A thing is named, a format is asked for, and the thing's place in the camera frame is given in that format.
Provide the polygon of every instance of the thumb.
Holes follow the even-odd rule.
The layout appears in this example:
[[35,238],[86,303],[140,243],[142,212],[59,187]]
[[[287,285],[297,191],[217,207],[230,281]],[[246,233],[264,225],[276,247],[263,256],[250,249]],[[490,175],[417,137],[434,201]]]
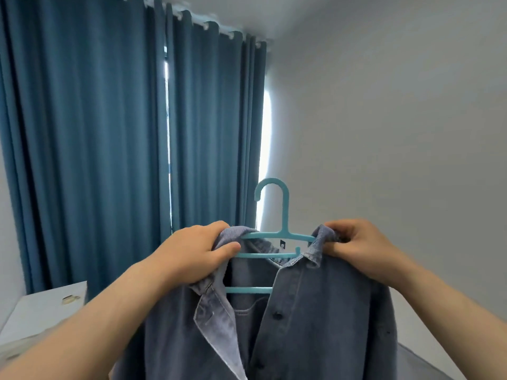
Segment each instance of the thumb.
[[349,261],[352,252],[351,242],[348,243],[325,243],[322,249],[326,255],[335,256]]
[[240,249],[241,245],[235,241],[222,245],[219,249],[212,251],[210,255],[212,256],[212,261],[215,268],[217,268],[225,260],[229,260],[231,257],[234,257]]

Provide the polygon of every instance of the clothes hanger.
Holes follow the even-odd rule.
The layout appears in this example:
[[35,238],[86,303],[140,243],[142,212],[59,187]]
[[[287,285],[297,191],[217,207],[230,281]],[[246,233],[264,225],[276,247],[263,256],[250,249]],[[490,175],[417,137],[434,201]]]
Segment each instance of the clothes hanger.
[[[308,235],[300,235],[290,233],[288,230],[288,199],[289,193],[287,185],[280,179],[274,177],[268,177],[263,179],[257,184],[255,188],[255,201],[261,199],[261,192],[263,188],[268,184],[278,185],[282,190],[282,229],[278,232],[251,232],[243,235],[242,239],[288,239],[288,240],[299,240],[313,242],[315,238]],[[236,258],[293,258],[298,257],[301,254],[301,248],[296,247],[294,253],[238,253]],[[226,287],[226,293],[271,293],[273,287]]]

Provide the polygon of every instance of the curtain rod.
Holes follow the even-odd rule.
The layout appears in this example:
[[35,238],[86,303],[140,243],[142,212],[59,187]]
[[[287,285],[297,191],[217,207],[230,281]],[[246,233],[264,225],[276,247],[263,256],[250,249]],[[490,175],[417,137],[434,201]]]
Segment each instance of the curtain rod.
[[[164,1],[164,0],[161,0],[161,1],[162,1],[162,7],[165,10],[166,5],[169,2],[168,1]],[[151,8],[153,8],[154,4],[155,4],[154,0],[144,0],[144,6],[145,7],[151,7]],[[208,30],[208,28],[209,28],[209,22],[212,21],[212,22],[215,22],[215,23],[218,24],[218,26],[219,26],[219,33],[223,33],[223,34],[227,35],[230,39],[234,38],[234,33],[235,32],[241,33],[241,36],[243,37],[243,41],[245,41],[245,39],[246,39],[245,32],[242,31],[241,29],[237,29],[237,28],[229,27],[229,26],[224,26],[224,25],[220,24],[218,21],[214,20],[210,16],[196,15],[191,10],[189,10],[185,5],[181,5],[181,4],[171,4],[171,5],[172,5],[172,14],[173,14],[173,16],[176,16],[176,18],[178,20],[180,20],[180,21],[183,18],[183,11],[189,11],[190,15],[192,16],[192,24],[201,25],[202,27],[204,27],[204,30]],[[260,38],[256,37],[256,47],[257,48],[261,47],[261,42],[262,41],[266,41],[267,42],[267,40],[263,40],[263,39],[260,39]]]

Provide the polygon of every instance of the white wall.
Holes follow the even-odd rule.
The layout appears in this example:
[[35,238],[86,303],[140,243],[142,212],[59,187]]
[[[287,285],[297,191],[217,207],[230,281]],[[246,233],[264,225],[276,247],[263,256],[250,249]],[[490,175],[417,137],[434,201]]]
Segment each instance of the white wall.
[[[507,0],[336,0],[275,42],[268,176],[290,228],[366,217],[507,318]],[[279,228],[268,190],[263,230]],[[463,378],[401,296],[399,340]]]
[[24,294],[18,239],[0,146],[0,330]]

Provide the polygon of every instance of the hanger hook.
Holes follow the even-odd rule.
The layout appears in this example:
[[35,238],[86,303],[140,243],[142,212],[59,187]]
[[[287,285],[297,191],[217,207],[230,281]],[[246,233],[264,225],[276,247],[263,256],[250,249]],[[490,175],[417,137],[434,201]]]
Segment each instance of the hanger hook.
[[287,185],[281,180],[275,177],[268,177],[267,179],[263,179],[257,184],[255,188],[255,201],[259,201],[261,199],[261,191],[268,184],[275,184],[280,187],[282,190],[282,232],[288,232],[288,188]]

